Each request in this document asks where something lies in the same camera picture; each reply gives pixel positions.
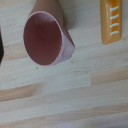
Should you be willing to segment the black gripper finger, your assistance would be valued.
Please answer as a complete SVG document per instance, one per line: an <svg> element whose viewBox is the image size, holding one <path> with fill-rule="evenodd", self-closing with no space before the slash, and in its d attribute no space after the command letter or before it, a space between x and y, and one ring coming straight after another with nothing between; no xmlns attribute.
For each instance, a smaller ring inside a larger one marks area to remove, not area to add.
<svg viewBox="0 0 128 128"><path fill-rule="evenodd" d="M0 28L0 64L2 62L3 56L4 56L4 49L3 49L3 41L2 41L1 28Z"/></svg>

